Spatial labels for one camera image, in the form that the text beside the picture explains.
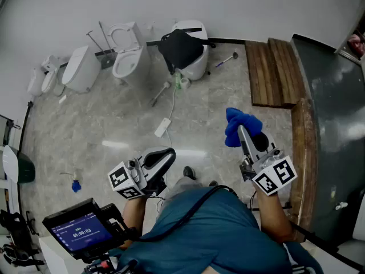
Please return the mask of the black equipment pile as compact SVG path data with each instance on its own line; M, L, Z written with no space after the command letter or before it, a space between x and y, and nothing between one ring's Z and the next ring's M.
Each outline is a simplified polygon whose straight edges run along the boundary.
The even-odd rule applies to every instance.
M0 225L8 230L12 240L10 244L0 246L0 253L10 265L14 267L45 265L43 260L34 258L39 250L32 247L33 242L22 215L18 212L10 214L0 209Z

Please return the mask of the white power strip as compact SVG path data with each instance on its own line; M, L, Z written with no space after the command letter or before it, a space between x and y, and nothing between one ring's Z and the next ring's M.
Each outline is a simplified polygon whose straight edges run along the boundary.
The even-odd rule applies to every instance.
M158 138L161 138L164 133L167 131L168 127L170 126L171 124L171 120L168 119L168 118L164 118L160 125L158 126L158 128L155 130L155 135L158 137Z

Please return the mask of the person's right forearm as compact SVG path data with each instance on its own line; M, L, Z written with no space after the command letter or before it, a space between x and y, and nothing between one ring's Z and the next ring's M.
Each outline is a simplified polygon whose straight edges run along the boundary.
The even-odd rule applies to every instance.
M293 241L293 229L277 194L267 196L256 188L261 230L277 243Z

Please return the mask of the black chest-mounted monitor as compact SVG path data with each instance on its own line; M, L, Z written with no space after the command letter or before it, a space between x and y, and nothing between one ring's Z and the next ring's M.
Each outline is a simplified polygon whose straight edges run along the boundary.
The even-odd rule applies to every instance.
M121 212L114 204L99 207L89 198L45 217L43 225L76 260L91 263L128 240Z

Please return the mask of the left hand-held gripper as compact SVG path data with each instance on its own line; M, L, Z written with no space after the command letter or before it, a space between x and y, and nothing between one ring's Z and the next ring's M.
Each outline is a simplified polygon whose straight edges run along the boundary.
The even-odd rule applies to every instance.
M108 173L112 190L125 199L159 196L167 187L163 176L175 159L176 152L171 147L148 148L139 157L142 164L134 158L121 162Z

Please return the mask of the green bin white lid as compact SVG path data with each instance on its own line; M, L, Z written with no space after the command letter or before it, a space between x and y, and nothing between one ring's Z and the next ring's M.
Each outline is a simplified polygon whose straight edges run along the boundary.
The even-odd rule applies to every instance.
M14 183L30 183L35 180L35 166L28 156L10 146L2 154L3 169Z

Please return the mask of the wooden curb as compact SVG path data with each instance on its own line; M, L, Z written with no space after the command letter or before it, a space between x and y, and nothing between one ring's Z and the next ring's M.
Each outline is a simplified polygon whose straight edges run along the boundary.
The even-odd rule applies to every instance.
M290 190L289 219L309 231L317 188L317 127L312 100L300 99L291 110L293 164L298 177Z

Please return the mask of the black backpack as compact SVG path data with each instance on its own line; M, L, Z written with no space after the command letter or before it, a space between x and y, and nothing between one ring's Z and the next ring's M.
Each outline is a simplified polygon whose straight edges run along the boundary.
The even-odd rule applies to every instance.
M216 47L208 39L189 35L189 33L198 31L202 31L202 28L175 29L171 33L164 35L157 44L158 50L162 54L171 75L175 73L176 68L182 70L200 57L204 52L203 46Z

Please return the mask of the wooden slatted platform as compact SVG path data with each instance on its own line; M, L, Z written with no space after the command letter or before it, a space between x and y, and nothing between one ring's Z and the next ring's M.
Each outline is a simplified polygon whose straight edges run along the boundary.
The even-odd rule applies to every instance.
M289 42L269 38L246 41L253 106L289 108L306 97L298 60Z

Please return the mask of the blue cleaning cloth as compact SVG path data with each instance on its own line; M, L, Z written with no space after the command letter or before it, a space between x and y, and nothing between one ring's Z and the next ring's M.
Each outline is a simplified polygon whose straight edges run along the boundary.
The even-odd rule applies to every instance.
M226 120L228 121L228 125L225 129L225 145L233 148L241 145L238 136L239 126L244 126L251 136L259 134L263 127L263 123L254 115L246 114L233 107L226 109Z

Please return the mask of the person's left forearm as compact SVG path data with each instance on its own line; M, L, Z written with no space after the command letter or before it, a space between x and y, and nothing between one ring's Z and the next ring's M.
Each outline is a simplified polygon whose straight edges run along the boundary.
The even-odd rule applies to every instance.
M124 206L122 218L125 225L122 228L134 228L134 237L142 236L147 200L147 196L129 199Z

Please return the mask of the white-handled toilet brush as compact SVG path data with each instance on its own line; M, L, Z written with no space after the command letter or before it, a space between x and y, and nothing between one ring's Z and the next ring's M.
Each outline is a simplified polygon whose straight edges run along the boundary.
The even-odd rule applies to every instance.
M155 97L153 97L150 100L149 105L151 107L154 107L156 105L156 103L157 103L157 100L158 100L159 96L164 92L164 90L170 88L170 86L171 86L171 83L170 82L164 82L163 87L161 88L161 90L157 93L157 95Z

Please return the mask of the pink object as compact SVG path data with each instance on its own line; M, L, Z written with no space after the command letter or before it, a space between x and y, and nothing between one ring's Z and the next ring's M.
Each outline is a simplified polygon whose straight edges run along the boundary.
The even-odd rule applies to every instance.
M365 54L365 37L358 31L348 38L347 45L358 59Z

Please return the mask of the white smart toilet rounded lid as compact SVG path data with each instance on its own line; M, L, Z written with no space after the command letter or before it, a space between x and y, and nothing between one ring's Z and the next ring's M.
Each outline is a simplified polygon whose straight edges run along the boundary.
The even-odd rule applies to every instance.
M187 31L187 33L191 37L196 37L200 39L208 39L208 35L206 32L206 28L202 22L198 20L185 20L179 21L175 23L172 27L172 30L175 29L200 29L199 31ZM208 56L209 56L209 46L203 45L204 50L200 57L198 57L192 64L187 66L184 69L179 69L180 73L183 77L188 78L189 80L199 80L205 73L207 64L208 64Z

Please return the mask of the person's grey trousers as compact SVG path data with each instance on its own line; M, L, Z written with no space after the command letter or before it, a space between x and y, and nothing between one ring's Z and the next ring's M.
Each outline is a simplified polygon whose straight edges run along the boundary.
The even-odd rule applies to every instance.
M178 194L184 191L195 190L202 187L203 185L199 181L193 180L187 176L183 176L165 195L165 200L161 206L160 213L162 213L165 207L167 207Z

